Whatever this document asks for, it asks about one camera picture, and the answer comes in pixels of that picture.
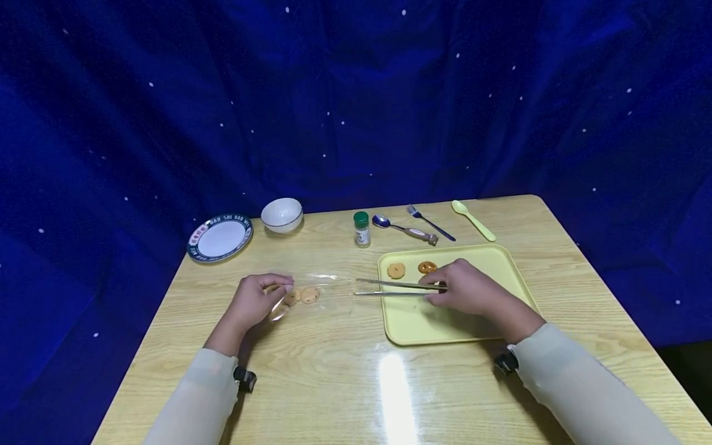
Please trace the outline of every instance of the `metal tongs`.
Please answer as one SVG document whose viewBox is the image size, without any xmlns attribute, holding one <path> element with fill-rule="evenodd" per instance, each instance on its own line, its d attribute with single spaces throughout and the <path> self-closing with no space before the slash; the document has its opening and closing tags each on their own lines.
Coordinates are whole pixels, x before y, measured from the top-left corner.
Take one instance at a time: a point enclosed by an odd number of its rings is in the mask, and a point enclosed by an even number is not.
<svg viewBox="0 0 712 445">
<path fill-rule="evenodd" d="M 368 278 L 356 278 L 356 281 L 361 281 L 363 283 L 375 283 L 382 284 L 385 286 L 396 286 L 398 288 L 410 288 L 410 289 L 425 289 L 425 290 L 437 290 L 438 293 L 443 293 L 447 290 L 447 287 L 443 285 L 436 284 L 418 284 L 418 283 L 398 283 L 396 281 L 381 281 L 381 280 L 370 280 Z M 354 292 L 354 295 L 378 295 L 378 296 L 395 296 L 395 297 L 422 297 L 426 295 L 425 292 Z"/>
</svg>

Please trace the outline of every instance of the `cookie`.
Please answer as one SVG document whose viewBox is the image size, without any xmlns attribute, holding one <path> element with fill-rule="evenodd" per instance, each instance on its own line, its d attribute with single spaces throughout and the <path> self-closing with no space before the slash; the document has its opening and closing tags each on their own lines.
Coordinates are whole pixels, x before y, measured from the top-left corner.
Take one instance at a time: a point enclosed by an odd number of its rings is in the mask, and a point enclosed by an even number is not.
<svg viewBox="0 0 712 445">
<path fill-rule="evenodd" d="M 292 290 L 290 293 L 285 295 L 284 299 L 282 300 L 283 304 L 286 304 L 290 308 L 297 304 L 297 298 L 294 296 L 294 290 Z"/>
<path fill-rule="evenodd" d="M 302 303 L 310 305 L 316 303 L 319 299 L 319 288 L 306 288 L 302 289 Z"/>
<path fill-rule="evenodd" d="M 394 280 L 399 280 L 405 276 L 405 266 L 403 263 L 393 263 L 388 266 L 386 273 Z"/>
<path fill-rule="evenodd" d="M 418 265 L 418 272 L 420 273 L 431 273 L 434 272 L 438 266 L 435 266 L 435 263 L 432 261 L 423 261 Z"/>
</svg>

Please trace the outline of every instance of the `fork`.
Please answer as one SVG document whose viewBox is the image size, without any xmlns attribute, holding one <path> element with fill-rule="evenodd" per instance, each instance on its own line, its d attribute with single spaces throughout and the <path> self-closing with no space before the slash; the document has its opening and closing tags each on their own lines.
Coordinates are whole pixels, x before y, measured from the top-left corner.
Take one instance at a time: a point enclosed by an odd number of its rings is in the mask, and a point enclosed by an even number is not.
<svg viewBox="0 0 712 445">
<path fill-rule="evenodd" d="M 445 235 L 445 237 L 446 237 L 447 239 L 449 239 L 450 241 L 455 241 L 455 237 L 454 237 L 454 236 L 452 236 L 451 234 L 447 233 L 445 230 L 440 229 L 440 228 L 439 228 L 438 226 L 436 226 L 435 224 L 431 223 L 430 220 L 428 220 L 425 216 L 423 216 L 423 215 L 420 214 L 420 212 L 418 211 L 418 209 L 416 209 L 416 208 L 413 206 L 413 204 L 409 204 L 408 207 L 406 208 L 406 210 L 407 210 L 408 213 L 410 213 L 410 215 L 413 216 L 414 218 L 420 218 L 420 219 L 425 220 L 426 223 L 428 223 L 428 224 L 430 224 L 431 226 L 433 226 L 433 229 L 435 229 L 435 230 L 437 230 L 438 232 L 440 232 L 441 234 Z"/>
</svg>

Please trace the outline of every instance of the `spice jar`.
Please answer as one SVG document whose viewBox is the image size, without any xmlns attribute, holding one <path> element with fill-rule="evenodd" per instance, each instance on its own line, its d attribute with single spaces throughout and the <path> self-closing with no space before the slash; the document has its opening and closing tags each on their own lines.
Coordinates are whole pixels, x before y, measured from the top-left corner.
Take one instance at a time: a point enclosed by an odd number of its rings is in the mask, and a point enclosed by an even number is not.
<svg viewBox="0 0 712 445">
<path fill-rule="evenodd" d="M 370 246 L 371 232 L 368 228 L 368 213 L 357 211 L 354 214 L 354 226 L 356 227 L 356 245 L 360 248 Z"/>
</svg>

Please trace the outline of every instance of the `blue curtain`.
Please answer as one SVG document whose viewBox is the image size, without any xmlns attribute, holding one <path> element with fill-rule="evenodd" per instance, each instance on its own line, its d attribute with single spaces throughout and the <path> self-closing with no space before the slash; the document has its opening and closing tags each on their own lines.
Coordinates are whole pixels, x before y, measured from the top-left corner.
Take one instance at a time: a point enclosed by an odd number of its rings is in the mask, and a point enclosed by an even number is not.
<svg viewBox="0 0 712 445">
<path fill-rule="evenodd" d="M 538 194 L 712 338 L 707 0 L 5 0 L 0 436 L 87 444 L 198 221 Z"/>
</svg>

